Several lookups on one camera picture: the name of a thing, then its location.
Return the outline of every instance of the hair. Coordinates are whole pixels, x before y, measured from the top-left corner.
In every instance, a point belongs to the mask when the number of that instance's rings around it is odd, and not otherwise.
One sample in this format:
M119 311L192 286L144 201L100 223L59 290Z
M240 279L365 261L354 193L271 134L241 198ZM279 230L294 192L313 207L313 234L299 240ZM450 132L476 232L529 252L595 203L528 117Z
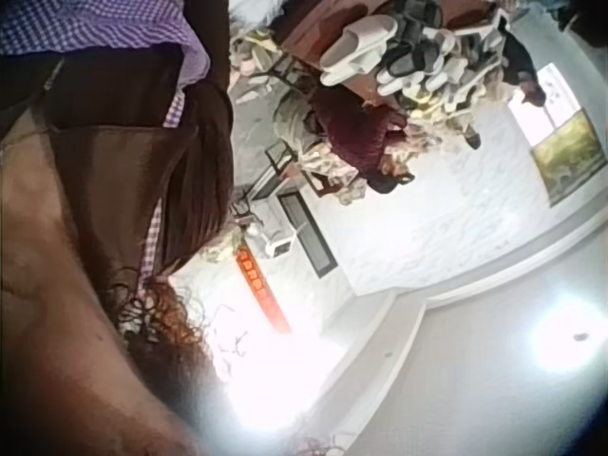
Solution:
M367 178L368 186L380 195L387 195L392 192L398 185L405 185L414 180L414 176L406 173L403 176L384 175L382 173L374 173Z
M123 285L113 288L110 292L115 298L127 289ZM192 301L188 297L186 300L188 304ZM223 454L221 439L226 435L214 432L209 425L218 420L217 411L224 412L219 408L230 406L223 399L222 384L204 341L204 325L188 318L184 298L166 278L152 277L146 282L144 297L123 293L118 304L105 311L123 335L127 351L147 387L208 448L216 449L213 454ZM235 418L230 411L227 413L222 418ZM231 428L238 432L238 423L232 424ZM326 456L331 450L341 449L307 438L298 429L277 435L277 439L272 442L272 451L260 450L268 455Z
M547 94L544 93L541 85L536 83L533 91L525 92L525 98L523 100L536 107L544 107L544 104L547 102Z

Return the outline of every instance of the bright light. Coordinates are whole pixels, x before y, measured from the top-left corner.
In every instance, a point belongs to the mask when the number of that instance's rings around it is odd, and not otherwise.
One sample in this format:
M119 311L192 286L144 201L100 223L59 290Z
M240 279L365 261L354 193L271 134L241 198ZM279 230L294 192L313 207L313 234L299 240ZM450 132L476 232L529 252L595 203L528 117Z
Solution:
M317 337L269 334L251 337L232 365L228 395L248 427L289 426L310 408L343 352Z
M534 334L539 365L549 371L573 371L585 366L608 337L608 320L575 297L568 297L541 322Z

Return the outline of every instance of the maroon shirt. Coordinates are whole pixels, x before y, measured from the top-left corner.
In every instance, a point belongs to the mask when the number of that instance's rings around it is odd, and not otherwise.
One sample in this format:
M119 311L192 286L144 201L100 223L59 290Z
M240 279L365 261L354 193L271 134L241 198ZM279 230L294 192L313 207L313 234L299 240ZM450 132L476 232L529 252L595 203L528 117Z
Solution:
M359 170L361 177L377 174L378 163L388 144L406 138L406 120L388 106L362 106L363 101L343 86L320 87L311 106L325 131L332 151Z

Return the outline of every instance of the skin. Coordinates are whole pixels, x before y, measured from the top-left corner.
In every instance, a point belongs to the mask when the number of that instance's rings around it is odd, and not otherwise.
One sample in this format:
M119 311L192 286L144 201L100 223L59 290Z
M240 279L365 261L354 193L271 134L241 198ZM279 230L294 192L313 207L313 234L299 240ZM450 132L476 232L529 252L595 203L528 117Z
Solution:
M70 240L44 135L27 113L2 165L3 407L41 454L203 455L143 384Z

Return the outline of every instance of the window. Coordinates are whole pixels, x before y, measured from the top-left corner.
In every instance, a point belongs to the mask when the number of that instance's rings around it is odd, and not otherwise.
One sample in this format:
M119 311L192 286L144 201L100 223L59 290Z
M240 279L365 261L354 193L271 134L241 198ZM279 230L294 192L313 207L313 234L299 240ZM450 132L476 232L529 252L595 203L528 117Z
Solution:
M580 111L580 104L572 89L555 65L549 64L537 74L547 94L545 107L522 104L523 92L520 89L515 91L509 103L511 112L532 147L547 139Z
M289 219L289 222L297 231L308 260L313 265L314 271L322 277L335 269L337 262L333 257L330 247L321 234L321 230L314 221L313 215L299 192L285 193L278 196L278 200Z

